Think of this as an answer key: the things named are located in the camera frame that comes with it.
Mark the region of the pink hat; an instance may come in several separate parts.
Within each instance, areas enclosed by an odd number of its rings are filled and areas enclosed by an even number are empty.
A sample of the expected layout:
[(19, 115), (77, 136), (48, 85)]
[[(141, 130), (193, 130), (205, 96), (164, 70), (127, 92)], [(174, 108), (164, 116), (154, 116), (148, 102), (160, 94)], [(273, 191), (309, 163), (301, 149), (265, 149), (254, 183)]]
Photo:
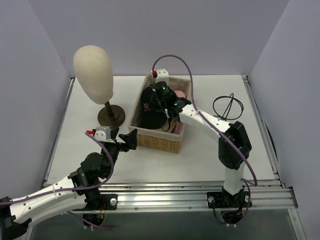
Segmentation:
[[(174, 92), (175, 92), (175, 94), (176, 94), (176, 96), (177, 96), (178, 98), (184, 98), (184, 99), (186, 98), (186, 94), (185, 94), (183, 91), (181, 91), (181, 90), (175, 90)], [(173, 130), (173, 133), (174, 133), (174, 134), (179, 134), (179, 133), (180, 133), (181, 125), (182, 125), (182, 123), (177, 119), (177, 120), (175, 121), (175, 128), (174, 128), (174, 130)]]

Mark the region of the black cap with R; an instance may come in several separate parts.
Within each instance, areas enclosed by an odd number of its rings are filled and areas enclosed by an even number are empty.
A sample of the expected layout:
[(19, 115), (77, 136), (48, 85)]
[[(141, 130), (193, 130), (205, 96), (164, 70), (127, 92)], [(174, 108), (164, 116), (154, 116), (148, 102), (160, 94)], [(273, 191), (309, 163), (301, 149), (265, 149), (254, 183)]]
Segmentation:
[(139, 127), (149, 130), (161, 129), (167, 120), (171, 126), (173, 116), (167, 107), (160, 107), (152, 91), (152, 85), (146, 87), (140, 96), (142, 112)]

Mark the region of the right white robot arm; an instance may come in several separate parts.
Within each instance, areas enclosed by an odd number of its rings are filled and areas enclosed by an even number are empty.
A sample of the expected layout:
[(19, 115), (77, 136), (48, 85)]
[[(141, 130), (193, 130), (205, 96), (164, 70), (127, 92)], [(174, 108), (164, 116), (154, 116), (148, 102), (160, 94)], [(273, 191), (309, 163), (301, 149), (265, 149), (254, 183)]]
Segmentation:
[(245, 126), (239, 121), (221, 120), (196, 108), (191, 101), (177, 97), (164, 81), (152, 84), (150, 89), (156, 110), (195, 127), (217, 142), (218, 159), (225, 167), (222, 200), (225, 205), (234, 206), (240, 201), (244, 167), (252, 150)]

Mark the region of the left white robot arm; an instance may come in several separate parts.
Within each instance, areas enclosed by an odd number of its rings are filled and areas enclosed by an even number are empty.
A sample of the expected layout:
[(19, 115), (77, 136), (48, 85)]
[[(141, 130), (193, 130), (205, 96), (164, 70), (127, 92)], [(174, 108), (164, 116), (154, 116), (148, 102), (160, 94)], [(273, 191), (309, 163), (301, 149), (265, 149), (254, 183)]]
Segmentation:
[(86, 131), (101, 152), (90, 153), (76, 171), (48, 187), (20, 198), (1, 198), (2, 239), (16, 239), (29, 227), (65, 212), (97, 209), (103, 201), (99, 188), (112, 177), (119, 153), (137, 148), (137, 129), (118, 132), (101, 126)]

